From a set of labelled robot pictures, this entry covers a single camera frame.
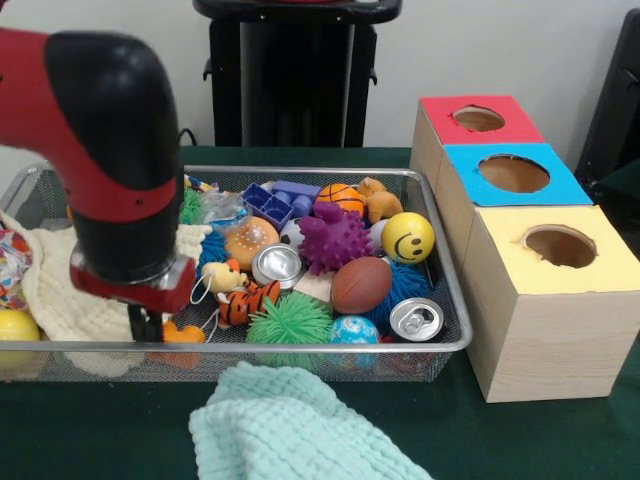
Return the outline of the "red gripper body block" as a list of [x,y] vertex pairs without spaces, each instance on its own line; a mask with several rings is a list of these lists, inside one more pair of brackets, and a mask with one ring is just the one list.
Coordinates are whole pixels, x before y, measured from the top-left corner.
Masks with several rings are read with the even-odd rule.
[[149,281],[129,284],[99,279],[87,268],[83,255],[72,255],[70,259],[70,278],[77,290],[140,305],[153,312],[180,312],[190,302],[195,277],[196,262],[185,255],[178,255],[165,273]]

